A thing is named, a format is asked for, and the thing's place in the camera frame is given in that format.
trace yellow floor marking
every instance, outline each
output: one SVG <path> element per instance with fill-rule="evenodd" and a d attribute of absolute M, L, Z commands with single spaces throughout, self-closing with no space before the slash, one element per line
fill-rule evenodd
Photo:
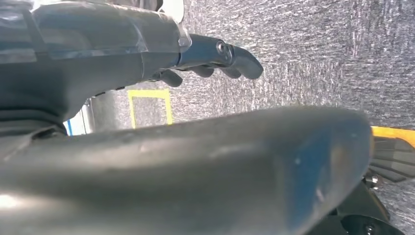
<path fill-rule="evenodd" d="M 415 131 L 381 126 L 373 126 L 372 131 L 374 136 L 402 139 L 415 148 Z"/>
<path fill-rule="evenodd" d="M 133 128 L 136 128 L 137 126 L 136 126 L 136 116 L 135 116 L 135 111 L 134 111 L 133 97 L 164 99 L 164 104 L 166 106 L 167 124 L 168 125 L 173 124 L 173 112 L 171 110 L 169 89 L 165 89 L 165 90 L 129 90 L 128 91 L 128 102 L 130 103 L 131 126 Z"/>

